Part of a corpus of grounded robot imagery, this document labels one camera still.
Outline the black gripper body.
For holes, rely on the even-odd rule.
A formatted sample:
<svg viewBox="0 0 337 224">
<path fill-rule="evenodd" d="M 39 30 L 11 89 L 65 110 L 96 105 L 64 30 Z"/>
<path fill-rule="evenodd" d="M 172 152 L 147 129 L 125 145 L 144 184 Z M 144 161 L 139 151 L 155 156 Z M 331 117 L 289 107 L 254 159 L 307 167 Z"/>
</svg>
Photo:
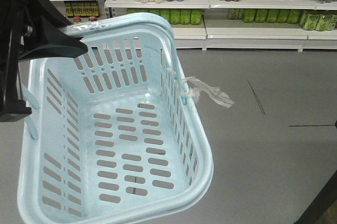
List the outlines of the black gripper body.
<svg viewBox="0 0 337 224">
<path fill-rule="evenodd" d="M 30 115 L 23 97 L 19 61 L 32 59 L 42 36 L 49 0 L 1 0 L 1 121 Z"/>
</svg>

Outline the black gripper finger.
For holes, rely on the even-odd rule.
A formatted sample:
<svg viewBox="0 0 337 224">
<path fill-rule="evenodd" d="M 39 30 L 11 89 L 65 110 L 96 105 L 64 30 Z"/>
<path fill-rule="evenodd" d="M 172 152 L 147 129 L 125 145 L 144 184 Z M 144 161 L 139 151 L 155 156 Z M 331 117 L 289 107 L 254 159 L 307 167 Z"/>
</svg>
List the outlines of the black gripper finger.
<svg viewBox="0 0 337 224">
<path fill-rule="evenodd" d="M 66 27 L 71 24 L 71 22 L 58 11 L 50 0 L 32 0 L 31 21 L 34 28 L 38 26 L 42 18 L 56 28 Z"/>
<path fill-rule="evenodd" d="M 23 49 L 18 59 L 76 58 L 87 51 L 87 46 L 79 39 L 64 34 L 47 19 L 39 18 L 33 25 L 33 34 L 24 38 Z"/>
</svg>

